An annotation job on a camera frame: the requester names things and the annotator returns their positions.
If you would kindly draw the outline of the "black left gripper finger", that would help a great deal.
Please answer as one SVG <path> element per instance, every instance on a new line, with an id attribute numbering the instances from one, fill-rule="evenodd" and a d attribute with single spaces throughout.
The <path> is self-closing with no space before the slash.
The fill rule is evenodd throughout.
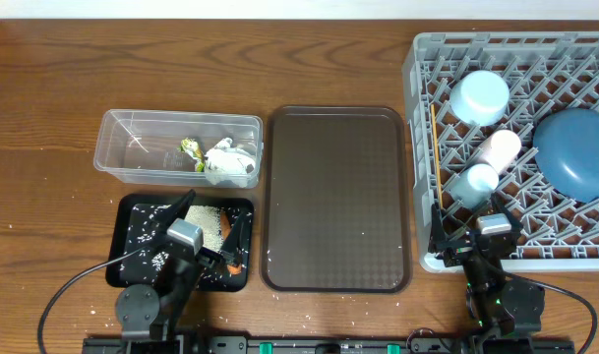
<path id="1" fill-rule="evenodd" d="M 228 265 L 243 267 L 241 237 L 245 226 L 245 221 L 246 214 L 244 212 L 236 216 L 233 224 L 231 224 L 229 220 L 231 230 L 227 239 L 223 240 L 220 249 L 221 253 L 228 257 L 228 261 L 226 262 Z"/>
<path id="2" fill-rule="evenodd" d="M 153 217 L 153 233 L 155 236 L 164 235 L 168 228 L 177 218 L 184 218 L 192 204 L 196 193 L 190 190 L 176 203 L 164 208 L 159 214 Z"/>

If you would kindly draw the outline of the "orange carrot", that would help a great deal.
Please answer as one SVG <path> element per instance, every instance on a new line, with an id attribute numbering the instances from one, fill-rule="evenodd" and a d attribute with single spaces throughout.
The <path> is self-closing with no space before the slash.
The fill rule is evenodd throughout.
<path id="1" fill-rule="evenodd" d="M 220 212 L 219 220 L 220 220 L 220 229 L 221 229 L 222 239 L 226 240 L 227 237 L 229 236 L 231 226 L 230 226 L 228 217 L 224 211 Z M 227 265 L 226 267 L 227 267 L 228 272 L 231 275 L 238 275 L 242 271 L 242 267 L 240 265 Z"/>

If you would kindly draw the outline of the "white napkin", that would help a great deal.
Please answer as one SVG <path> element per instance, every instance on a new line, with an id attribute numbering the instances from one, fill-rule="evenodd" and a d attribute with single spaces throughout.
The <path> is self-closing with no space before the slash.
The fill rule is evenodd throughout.
<path id="1" fill-rule="evenodd" d="M 249 185 L 250 174 L 255 170 L 255 158 L 233 140 L 224 138 L 205 154 L 205 177 L 213 185 L 232 183 L 238 188 Z"/>

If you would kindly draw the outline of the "light blue cup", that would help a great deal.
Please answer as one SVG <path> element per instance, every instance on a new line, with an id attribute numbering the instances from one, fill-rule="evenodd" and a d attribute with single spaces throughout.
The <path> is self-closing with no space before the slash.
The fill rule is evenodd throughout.
<path id="1" fill-rule="evenodd" d="M 449 193 L 463 207 L 473 210 L 490 199 L 499 181 L 499 174 L 492 166 L 475 164 L 458 176 Z"/>

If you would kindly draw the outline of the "pink cup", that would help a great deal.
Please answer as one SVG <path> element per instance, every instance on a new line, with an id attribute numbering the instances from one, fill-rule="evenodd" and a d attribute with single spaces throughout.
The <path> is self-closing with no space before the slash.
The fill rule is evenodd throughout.
<path id="1" fill-rule="evenodd" d="M 504 173 L 521 150 L 519 136 L 511 130 L 499 130 L 480 146 L 476 162 L 490 165 L 498 174 Z"/>

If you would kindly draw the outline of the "wooden chopstick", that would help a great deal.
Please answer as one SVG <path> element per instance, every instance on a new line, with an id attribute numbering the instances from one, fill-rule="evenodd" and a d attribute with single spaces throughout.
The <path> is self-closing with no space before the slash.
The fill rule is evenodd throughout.
<path id="1" fill-rule="evenodd" d="M 433 151 L 434 151 L 434 163 L 435 163 L 435 176 L 437 185 L 437 201 L 438 209 L 443 209 L 443 184 L 441 180 L 441 162 L 440 162 L 440 149 L 438 145 L 438 134 L 437 134 L 437 120 L 436 120 L 436 109 L 434 103 L 430 103 L 431 113 L 431 128 L 433 138 Z"/>

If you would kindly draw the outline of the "light blue bowl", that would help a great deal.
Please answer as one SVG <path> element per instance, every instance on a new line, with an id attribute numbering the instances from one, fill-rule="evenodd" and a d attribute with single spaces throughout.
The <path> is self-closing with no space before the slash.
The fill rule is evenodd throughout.
<path id="1" fill-rule="evenodd" d="M 450 110 L 460 121 L 491 126 L 501 120 L 509 105 L 509 86 L 498 74 L 479 70 L 460 80 L 450 92 Z"/>

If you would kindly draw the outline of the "dark blue plate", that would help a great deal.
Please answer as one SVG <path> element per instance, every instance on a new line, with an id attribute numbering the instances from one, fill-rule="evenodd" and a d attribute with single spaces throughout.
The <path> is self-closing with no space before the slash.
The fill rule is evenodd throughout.
<path id="1" fill-rule="evenodd" d="M 540 172 L 557 191 L 582 203 L 599 199 L 599 112 L 571 108 L 547 116 L 533 146 Z"/>

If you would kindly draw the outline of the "white rice pile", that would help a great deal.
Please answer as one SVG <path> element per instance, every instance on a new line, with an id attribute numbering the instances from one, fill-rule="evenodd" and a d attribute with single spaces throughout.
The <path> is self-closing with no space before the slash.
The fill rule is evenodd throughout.
<path id="1" fill-rule="evenodd" d="M 214 206 L 190 206 L 185 220 L 203 231 L 204 247 L 219 252 L 223 243 L 221 235 L 221 209 Z"/>

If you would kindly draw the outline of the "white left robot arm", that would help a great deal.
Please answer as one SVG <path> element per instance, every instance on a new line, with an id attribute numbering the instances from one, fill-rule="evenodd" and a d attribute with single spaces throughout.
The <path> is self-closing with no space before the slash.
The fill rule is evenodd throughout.
<path id="1" fill-rule="evenodd" d="M 154 236 L 142 249 L 165 252 L 168 260 L 153 285 L 131 285 L 118 296 L 115 310 L 125 342 L 172 339 L 203 272 L 223 262 L 219 253 L 204 247 L 202 229 L 185 220 L 195 196 L 187 192 L 150 223 Z"/>

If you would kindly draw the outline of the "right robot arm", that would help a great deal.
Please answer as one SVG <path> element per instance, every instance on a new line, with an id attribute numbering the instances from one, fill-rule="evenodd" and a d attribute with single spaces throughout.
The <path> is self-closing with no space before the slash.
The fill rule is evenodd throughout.
<path id="1" fill-rule="evenodd" d="M 531 334 L 541 329 L 545 289 L 503 270 L 502 258 L 515 251 L 519 221 L 490 199 L 491 211 L 460 239 L 450 238 L 437 205 L 432 205 L 429 249 L 447 267 L 460 266 L 467 280 L 465 300 L 479 327 L 461 338 L 440 338 L 428 328 L 413 330 L 404 341 L 336 339 L 248 339 L 222 337 L 212 342 L 226 353 L 362 354 L 362 353 L 538 353 Z"/>

